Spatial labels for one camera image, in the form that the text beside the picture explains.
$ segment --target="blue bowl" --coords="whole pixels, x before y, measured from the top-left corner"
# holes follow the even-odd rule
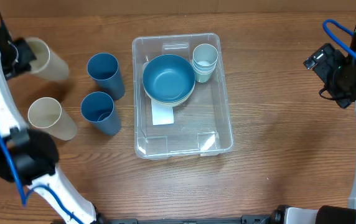
[[[196,82],[192,65],[177,55],[161,55],[143,72],[146,93],[157,101],[173,103],[185,98]]]

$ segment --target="plastic container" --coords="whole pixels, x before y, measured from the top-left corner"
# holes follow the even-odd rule
[[[196,83],[185,103],[174,107],[174,123],[153,125],[151,99],[143,87],[143,71],[155,57],[176,54],[189,62],[200,44],[218,50],[215,71],[206,83]],[[212,156],[233,149],[227,88],[216,34],[138,37],[133,41],[135,151],[144,159],[200,154]]]

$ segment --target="wooden surface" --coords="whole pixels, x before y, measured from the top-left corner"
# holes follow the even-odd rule
[[[9,86],[24,116],[40,97],[62,102],[79,126],[73,140],[56,140],[62,169],[108,218],[239,217],[270,213],[279,204],[345,207],[355,172],[354,106],[342,110],[320,98],[323,83],[302,64],[330,42],[322,29],[327,18],[349,29],[356,24],[356,12],[7,18],[15,36],[45,40],[70,66],[66,82],[24,75]],[[213,157],[139,159],[131,43],[202,32],[221,40],[235,148]],[[349,36],[335,32],[349,44]],[[86,72],[97,52],[117,57],[126,87],[116,102],[123,127],[113,138],[80,114],[82,99],[97,90]],[[58,218],[38,195],[23,208],[15,186],[0,179],[0,223]]]
[[[0,0],[8,17],[356,11],[356,0]]]

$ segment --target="bowl rim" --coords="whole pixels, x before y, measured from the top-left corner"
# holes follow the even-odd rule
[[[146,87],[145,87],[145,84],[144,84],[144,74],[145,74],[145,71],[146,71],[146,69],[149,67],[150,63],[151,63],[153,60],[155,60],[156,58],[159,58],[159,57],[163,57],[163,56],[174,56],[174,57],[179,57],[179,58],[185,60],[185,61],[187,62],[187,64],[188,64],[188,66],[191,67],[191,71],[193,72],[194,82],[193,82],[193,84],[192,84],[192,88],[189,90],[189,92],[188,92],[186,95],[184,95],[182,98],[179,98],[178,100],[174,100],[174,101],[159,100],[159,99],[157,99],[156,97],[152,96],[152,94],[150,94],[148,91],[146,91]],[[189,95],[192,93],[192,90],[194,89],[195,84],[196,84],[196,72],[195,72],[195,70],[194,70],[192,64],[191,64],[188,60],[186,60],[185,58],[183,58],[183,57],[181,57],[181,56],[179,56],[179,55],[174,55],[174,54],[164,54],[164,55],[159,55],[159,56],[155,57],[154,59],[152,59],[152,60],[148,63],[148,65],[146,66],[146,68],[144,69],[143,74],[142,74],[142,85],[143,85],[143,88],[144,88],[144,90],[145,90],[145,93],[146,93],[148,96],[151,96],[152,99],[154,99],[154,100],[156,100],[156,101],[163,102],[163,103],[176,103],[176,102],[178,102],[178,101],[184,99],[185,97],[189,96]]]

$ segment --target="beige cup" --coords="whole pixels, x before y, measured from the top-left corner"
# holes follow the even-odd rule
[[[68,78],[68,65],[48,45],[36,37],[26,38],[37,60],[31,61],[32,75],[46,80],[66,80]]]
[[[71,140],[77,134],[77,125],[60,103],[44,97],[31,104],[27,113],[30,124],[61,140]]]

